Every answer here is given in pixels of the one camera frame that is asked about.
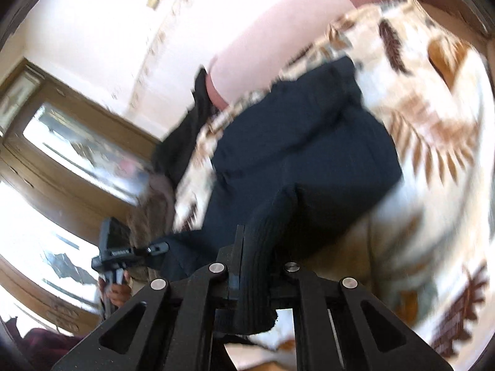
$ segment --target black sleeve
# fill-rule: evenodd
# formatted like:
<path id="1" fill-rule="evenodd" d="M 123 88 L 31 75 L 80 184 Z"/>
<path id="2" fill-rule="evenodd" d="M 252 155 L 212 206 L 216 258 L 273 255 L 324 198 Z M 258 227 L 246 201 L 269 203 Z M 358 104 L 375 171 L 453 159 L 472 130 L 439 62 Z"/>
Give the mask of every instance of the black sleeve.
<path id="1" fill-rule="evenodd" d="M 355 67 L 344 57 L 281 81 L 227 127 L 213 158 L 219 172 L 235 172 L 304 143 L 321 126 L 330 126 L 343 107 L 360 106 Z"/>

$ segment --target glass panel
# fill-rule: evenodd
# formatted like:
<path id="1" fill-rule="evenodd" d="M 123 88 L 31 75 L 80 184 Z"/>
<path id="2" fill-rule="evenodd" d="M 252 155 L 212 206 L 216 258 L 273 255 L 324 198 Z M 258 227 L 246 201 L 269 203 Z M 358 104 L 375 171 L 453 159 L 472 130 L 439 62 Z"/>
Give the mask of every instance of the glass panel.
<path id="1" fill-rule="evenodd" d="M 73 173 L 136 205 L 148 182 L 147 164 L 68 117 L 42 105 L 24 130 L 38 149 Z"/>
<path id="2" fill-rule="evenodd" d="M 17 330 L 21 337 L 26 336 L 33 328 L 51 330 L 52 332 L 61 332 L 64 335 L 73 336 L 74 334 L 66 330 L 57 328 L 56 325 L 41 318 L 20 301 L 16 300 L 7 290 L 0 286 L 0 317 L 4 322 L 11 318 L 17 318 Z"/>
<path id="3" fill-rule="evenodd" d="M 98 274 L 91 259 L 98 247 L 62 229 L 0 183 L 0 255 L 55 296 L 97 313 Z"/>
<path id="4" fill-rule="evenodd" d="M 34 75 L 24 71 L 3 96 L 0 103 L 0 136 L 7 130 L 12 119 L 17 115 L 22 105 L 26 103 L 40 82 Z"/>

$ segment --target hand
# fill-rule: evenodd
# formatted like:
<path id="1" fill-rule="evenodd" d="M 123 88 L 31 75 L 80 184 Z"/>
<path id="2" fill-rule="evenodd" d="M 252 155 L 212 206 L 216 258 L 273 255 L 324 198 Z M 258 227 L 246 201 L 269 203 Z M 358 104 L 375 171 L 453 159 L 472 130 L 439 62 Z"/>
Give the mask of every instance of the hand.
<path id="1" fill-rule="evenodd" d="M 128 283 L 130 282 L 131 276 L 129 272 L 124 272 L 124 278 Z M 106 295 L 110 299 L 110 302 L 118 308 L 122 307 L 132 297 L 131 288 L 127 284 L 113 284 L 106 289 L 105 281 L 99 278 L 98 287 L 101 296 Z"/>

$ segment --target triangular cutout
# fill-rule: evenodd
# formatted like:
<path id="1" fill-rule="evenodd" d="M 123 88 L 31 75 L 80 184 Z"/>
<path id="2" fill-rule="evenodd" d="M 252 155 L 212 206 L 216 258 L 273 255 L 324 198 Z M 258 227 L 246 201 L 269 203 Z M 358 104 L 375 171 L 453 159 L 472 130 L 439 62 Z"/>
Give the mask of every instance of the triangular cutout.
<path id="1" fill-rule="evenodd" d="M 361 309 L 368 321 L 373 339 L 382 353 L 405 345 L 405 336 L 398 331 L 369 301 L 361 301 Z"/>
<path id="2" fill-rule="evenodd" d="M 146 303 L 138 303 L 100 338 L 100 344 L 119 354 L 126 354 L 145 311 Z"/>

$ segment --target silver screw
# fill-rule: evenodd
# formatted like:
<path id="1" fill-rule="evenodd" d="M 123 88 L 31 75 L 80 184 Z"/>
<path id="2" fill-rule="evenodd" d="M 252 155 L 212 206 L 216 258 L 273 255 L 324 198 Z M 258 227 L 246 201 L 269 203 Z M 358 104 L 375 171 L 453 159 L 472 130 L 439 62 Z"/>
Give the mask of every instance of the silver screw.
<path id="1" fill-rule="evenodd" d="M 167 282 L 163 279 L 155 279 L 152 281 L 151 287 L 153 290 L 161 290 L 167 286 Z"/>
<path id="2" fill-rule="evenodd" d="M 220 264 L 219 262 L 215 262 L 214 264 L 211 264 L 210 267 L 210 272 L 213 272 L 214 274 L 219 274 L 220 272 L 223 272 L 225 269 L 224 264 Z"/>
<path id="3" fill-rule="evenodd" d="M 347 287 L 348 289 L 354 289 L 357 287 L 357 280 L 352 277 L 346 277 L 342 281 L 343 287 Z"/>
<path id="4" fill-rule="evenodd" d="M 296 262 L 287 262 L 285 264 L 285 270 L 287 272 L 297 272 L 299 269 L 300 269 L 300 266 Z"/>

